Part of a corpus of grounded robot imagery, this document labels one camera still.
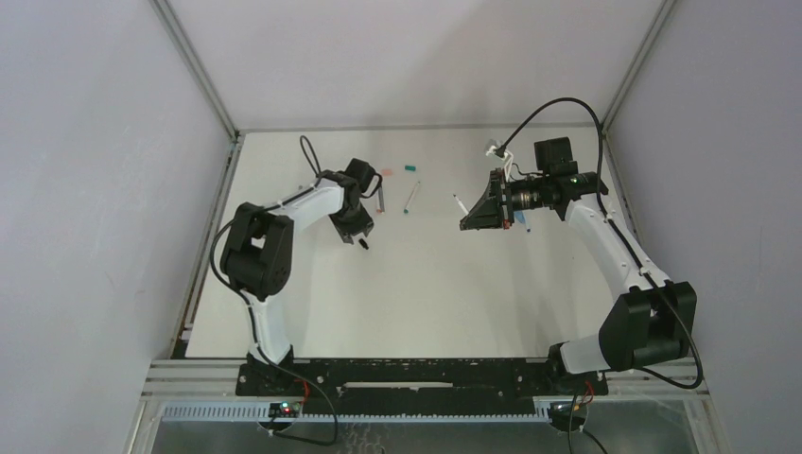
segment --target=marker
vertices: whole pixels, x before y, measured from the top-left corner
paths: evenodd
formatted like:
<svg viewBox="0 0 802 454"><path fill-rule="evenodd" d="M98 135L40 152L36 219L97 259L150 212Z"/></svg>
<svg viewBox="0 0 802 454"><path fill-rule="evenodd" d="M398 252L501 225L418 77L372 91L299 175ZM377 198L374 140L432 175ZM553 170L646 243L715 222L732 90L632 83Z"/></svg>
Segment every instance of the marker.
<svg viewBox="0 0 802 454"><path fill-rule="evenodd" d="M376 212L377 213L384 213L384 189L381 186L378 187L378 197L376 198Z"/></svg>
<svg viewBox="0 0 802 454"><path fill-rule="evenodd" d="M465 208L465 205L462 203L462 201L460 200L460 198L459 198L459 197L457 197L457 194L454 194L454 200L456 200L456 201L457 201L457 204L460 206L460 208L462 209L462 211L465 213L465 215L466 215L466 216L468 216L468 209L467 209L467 208Z"/></svg>
<svg viewBox="0 0 802 454"><path fill-rule="evenodd" d="M520 223L524 224L524 226L525 226L525 227L526 227L526 229L527 229L527 233L529 233L529 232L531 232L531 231L532 231L532 227L530 227L530 225L529 225L529 220L528 220L528 219L526 219L526 215L524 215L524 212L522 212L522 211L516 211L516 212L515 212L515 218L516 218L516 219L518 219L518 222L520 222Z"/></svg>
<svg viewBox="0 0 802 454"><path fill-rule="evenodd" d="M421 182L415 184L415 187L412 188L412 193L410 194L410 199L407 201L407 206L404 207L404 214L408 214L410 212L410 207L412 206L412 201L415 200L415 196L418 195L418 188L421 187Z"/></svg>

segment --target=gray wall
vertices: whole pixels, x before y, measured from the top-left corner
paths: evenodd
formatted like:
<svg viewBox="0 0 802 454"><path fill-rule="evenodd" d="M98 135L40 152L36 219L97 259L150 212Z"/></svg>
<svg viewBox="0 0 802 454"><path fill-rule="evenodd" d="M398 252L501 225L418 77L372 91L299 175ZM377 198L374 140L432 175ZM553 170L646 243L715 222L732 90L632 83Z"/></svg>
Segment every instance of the gray wall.
<svg viewBox="0 0 802 454"><path fill-rule="evenodd" d="M3 452L119 452L227 139L144 0L0 5Z"/></svg>
<svg viewBox="0 0 802 454"><path fill-rule="evenodd" d="M615 95L660 0L172 0L236 124L519 123ZM535 122L580 122L557 105Z"/></svg>
<svg viewBox="0 0 802 454"><path fill-rule="evenodd" d="M611 131L736 452L802 452L802 2L680 2Z"/></svg>

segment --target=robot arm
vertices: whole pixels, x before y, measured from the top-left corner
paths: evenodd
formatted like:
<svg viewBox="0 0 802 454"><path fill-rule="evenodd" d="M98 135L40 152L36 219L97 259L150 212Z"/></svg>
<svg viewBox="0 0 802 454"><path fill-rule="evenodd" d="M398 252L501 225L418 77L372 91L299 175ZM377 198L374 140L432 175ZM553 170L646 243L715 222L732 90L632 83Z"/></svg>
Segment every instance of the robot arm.
<svg viewBox="0 0 802 454"><path fill-rule="evenodd" d="M237 207L220 269L248 300L256 338L250 349L254 358L263 359L258 346L273 363L281 362L290 350L284 329L285 296L280 291L291 271L294 234L329 216L343 242L354 244L356 238L367 248L365 237L374 223L360 197L375 175L370 165L354 159L345 171L322 172L315 183L272 208L251 203Z"/></svg>
<svg viewBox="0 0 802 454"><path fill-rule="evenodd" d="M601 269L616 302L599 333L579 340L552 345L549 358L562 372L625 371L634 367L682 358L689 340L679 322L665 307L670 301L690 329L696 294L688 283L674 284L643 252L627 231L620 214L613 209L607 188L601 184L601 203L596 197L598 176L579 173L566 137L535 144L537 167L543 176L508 182L503 169L490 173L483 197L460 221L462 230L508 229L514 212L548 207L582 238ZM612 219L643 264L639 268L632 254L608 222ZM653 288L645 277L657 283Z"/></svg>

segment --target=white marker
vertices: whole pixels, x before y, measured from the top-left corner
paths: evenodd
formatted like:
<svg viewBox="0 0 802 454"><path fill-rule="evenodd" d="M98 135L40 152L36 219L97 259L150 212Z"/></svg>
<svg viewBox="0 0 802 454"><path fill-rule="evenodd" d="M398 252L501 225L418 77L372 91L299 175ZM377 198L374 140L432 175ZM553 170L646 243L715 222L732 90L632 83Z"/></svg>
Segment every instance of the white marker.
<svg viewBox="0 0 802 454"><path fill-rule="evenodd" d="M412 201L415 200L415 196L418 195L418 188L421 187L421 182L415 184L415 187L412 188L412 193L410 194L410 199L407 201L407 206L404 207L404 214L408 214L410 212L410 207L412 206Z"/></svg>
<svg viewBox="0 0 802 454"><path fill-rule="evenodd" d="M465 213L465 215L466 215L466 216L468 216L468 209L467 209L467 208L465 208L465 205L462 203L462 201L460 200L460 198L459 198L459 197L457 197L457 194L454 194L454 200L456 200L456 201L457 201L457 204L458 204L458 205L460 206L460 208L463 210L463 212Z"/></svg>

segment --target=white tabletop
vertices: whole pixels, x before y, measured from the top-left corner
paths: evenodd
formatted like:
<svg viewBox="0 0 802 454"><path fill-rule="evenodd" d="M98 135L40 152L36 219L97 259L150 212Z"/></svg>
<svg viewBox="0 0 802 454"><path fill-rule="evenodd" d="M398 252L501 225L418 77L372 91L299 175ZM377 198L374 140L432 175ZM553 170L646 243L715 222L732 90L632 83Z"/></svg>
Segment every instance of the white tabletop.
<svg viewBox="0 0 802 454"><path fill-rule="evenodd" d="M307 134L323 168L345 169L357 157L393 175L384 181L387 213L377 214L374 200L364 202L375 221L370 251L343 244L328 218L296 233L283 290L296 357L542 357L556 342L599 329L612 296L587 248L555 212L527 212L530 234L519 224L509 231L459 230L463 214L452 194L473 206L488 170L500 163L483 148L510 132ZM299 135L246 135L224 220L244 201L271 203L312 180ZM532 143L562 136L570 138L580 171L595 170L591 128L525 129L510 150L523 171L535 171ZM601 176L617 201L606 163ZM417 198L404 215L417 181ZM242 301L207 273L186 355L242 358L249 329Z"/></svg>

